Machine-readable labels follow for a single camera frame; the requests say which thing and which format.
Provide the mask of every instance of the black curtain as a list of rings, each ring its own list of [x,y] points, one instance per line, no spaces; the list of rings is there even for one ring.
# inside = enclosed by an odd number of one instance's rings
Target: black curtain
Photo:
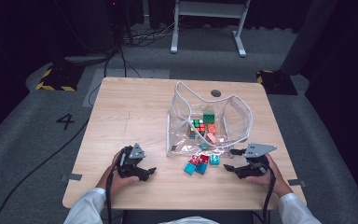
[[[337,2],[301,74],[310,81],[306,96],[358,185],[358,1]]]
[[[161,23],[173,23],[175,0],[148,0],[150,11],[150,24],[159,28]],[[187,0],[212,3],[244,3],[244,0]],[[245,28],[293,29],[298,32],[307,17],[312,0],[252,0],[246,16]],[[238,25],[239,20],[225,18],[204,18],[186,16],[181,23],[201,27],[209,24],[212,27],[225,27]]]

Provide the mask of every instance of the white sleeve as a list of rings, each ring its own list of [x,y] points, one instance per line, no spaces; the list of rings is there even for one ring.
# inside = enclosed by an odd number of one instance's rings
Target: white sleeve
[[[105,190],[96,188],[87,191],[71,208],[68,217],[63,222],[69,223],[98,223],[102,224],[101,211],[106,200]]]
[[[294,193],[289,193],[279,199],[279,211],[284,224],[316,224],[316,219],[308,207]]]

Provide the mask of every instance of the table top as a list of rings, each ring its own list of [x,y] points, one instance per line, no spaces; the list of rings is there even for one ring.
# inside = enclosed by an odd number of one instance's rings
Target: table top
[[[247,164],[244,157],[222,157],[217,166],[208,165],[204,175],[188,175],[184,168],[189,156],[166,155],[167,115],[178,80],[155,78],[106,77],[103,80],[89,125],[79,149],[72,174],[82,175],[80,181],[70,180],[63,197],[65,207],[73,204],[98,183],[115,154],[125,146],[138,143],[145,151],[138,166],[157,167],[146,182],[124,188],[114,196],[116,209],[202,209],[261,210],[267,191],[238,179],[223,164],[235,167]],[[258,83],[182,80],[205,100],[239,96],[253,112],[249,139],[235,148],[259,143],[276,146],[269,154],[280,167],[285,180],[297,179],[276,119],[264,88]],[[211,90],[219,90],[218,98]],[[300,186],[294,193],[306,202]],[[278,208],[273,194],[268,209]]]

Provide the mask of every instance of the blue cube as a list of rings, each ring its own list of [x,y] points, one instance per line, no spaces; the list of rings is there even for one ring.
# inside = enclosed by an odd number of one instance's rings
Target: blue cube
[[[220,163],[220,157],[219,155],[211,155],[209,157],[209,163],[211,165],[218,165]]]
[[[196,170],[196,166],[192,163],[188,163],[184,169],[184,171],[188,174],[188,175],[193,175],[194,171]]]
[[[207,163],[200,162],[199,165],[197,166],[196,172],[201,175],[204,175],[207,167],[208,167]]]

